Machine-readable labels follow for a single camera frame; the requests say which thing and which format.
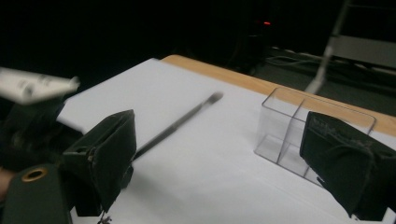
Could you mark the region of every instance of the metal grommet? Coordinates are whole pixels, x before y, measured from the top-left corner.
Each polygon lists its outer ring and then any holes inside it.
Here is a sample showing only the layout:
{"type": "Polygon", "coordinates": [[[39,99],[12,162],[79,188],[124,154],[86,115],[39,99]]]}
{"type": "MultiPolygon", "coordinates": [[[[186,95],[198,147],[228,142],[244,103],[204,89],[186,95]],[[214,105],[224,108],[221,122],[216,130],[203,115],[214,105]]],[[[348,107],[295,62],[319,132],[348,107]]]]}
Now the metal grommet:
{"type": "Polygon", "coordinates": [[[48,170],[44,167],[38,167],[35,168],[31,171],[29,171],[28,173],[26,173],[23,177],[22,177],[22,181],[23,182],[32,182],[35,181],[43,176],[45,176],[48,173],[48,170]]]}

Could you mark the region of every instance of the white table surface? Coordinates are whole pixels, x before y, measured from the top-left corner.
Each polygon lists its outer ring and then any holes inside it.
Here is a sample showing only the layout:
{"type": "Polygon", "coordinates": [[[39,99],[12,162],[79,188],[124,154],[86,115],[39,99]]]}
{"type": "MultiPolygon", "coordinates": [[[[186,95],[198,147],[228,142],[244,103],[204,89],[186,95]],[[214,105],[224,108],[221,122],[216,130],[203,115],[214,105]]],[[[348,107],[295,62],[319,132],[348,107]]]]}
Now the white table surface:
{"type": "MultiPolygon", "coordinates": [[[[134,162],[130,185],[108,213],[112,223],[358,222],[328,191],[253,152],[266,95],[151,59],[68,99],[58,120],[87,132],[133,109],[141,147],[215,91],[224,93],[220,101],[134,162]]],[[[388,135],[372,136],[396,146],[388,135]]],[[[72,218],[99,219],[74,211],[72,218]]],[[[382,223],[394,218],[388,210],[382,223]]]]}

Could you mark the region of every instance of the acrylic container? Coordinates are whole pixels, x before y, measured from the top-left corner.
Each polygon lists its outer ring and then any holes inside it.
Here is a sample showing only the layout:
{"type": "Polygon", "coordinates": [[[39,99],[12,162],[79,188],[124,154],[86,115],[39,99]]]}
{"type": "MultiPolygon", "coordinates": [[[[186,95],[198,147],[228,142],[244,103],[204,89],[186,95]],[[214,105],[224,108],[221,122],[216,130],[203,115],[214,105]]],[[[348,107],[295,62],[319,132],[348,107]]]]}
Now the acrylic container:
{"type": "Polygon", "coordinates": [[[319,185],[318,176],[300,157],[300,145],[309,111],[340,119],[366,134],[373,130],[375,118],[284,88],[274,89],[265,99],[254,152],[319,185]]]}

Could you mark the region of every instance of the pen tip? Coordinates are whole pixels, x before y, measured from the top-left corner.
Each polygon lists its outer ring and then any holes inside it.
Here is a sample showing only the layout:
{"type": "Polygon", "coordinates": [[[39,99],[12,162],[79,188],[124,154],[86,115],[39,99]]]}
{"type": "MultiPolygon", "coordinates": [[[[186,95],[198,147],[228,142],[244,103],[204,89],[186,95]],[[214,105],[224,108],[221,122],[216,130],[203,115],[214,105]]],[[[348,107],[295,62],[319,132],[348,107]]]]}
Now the pen tip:
{"type": "Polygon", "coordinates": [[[209,97],[208,102],[209,102],[210,104],[214,104],[214,103],[217,102],[219,99],[221,99],[221,98],[223,97],[223,95],[224,95],[223,92],[217,91],[217,92],[213,93],[213,94],[209,97]]]}

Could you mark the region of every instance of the table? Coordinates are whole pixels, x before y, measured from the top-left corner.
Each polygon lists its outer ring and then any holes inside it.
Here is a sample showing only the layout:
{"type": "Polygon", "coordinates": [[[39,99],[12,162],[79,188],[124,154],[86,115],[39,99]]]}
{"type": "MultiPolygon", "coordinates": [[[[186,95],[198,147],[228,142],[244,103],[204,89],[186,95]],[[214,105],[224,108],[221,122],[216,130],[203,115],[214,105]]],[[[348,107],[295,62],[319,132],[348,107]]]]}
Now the table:
{"type": "MultiPolygon", "coordinates": [[[[115,223],[356,223],[325,189],[254,153],[261,103],[274,87],[173,55],[73,96],[58,120],[87,132],[106,116],[133,109],[141,147],[222,91],[221,100],[134,162],[130,185],[109,211],[115,223]]],[[[375,137],[396,145],[388,134],[375,137]]],[[[77,224],[98,221],[73,211],[72,217],[77,224]]],[[[388,211],[383,223],[394,218],[388,211]]]]}

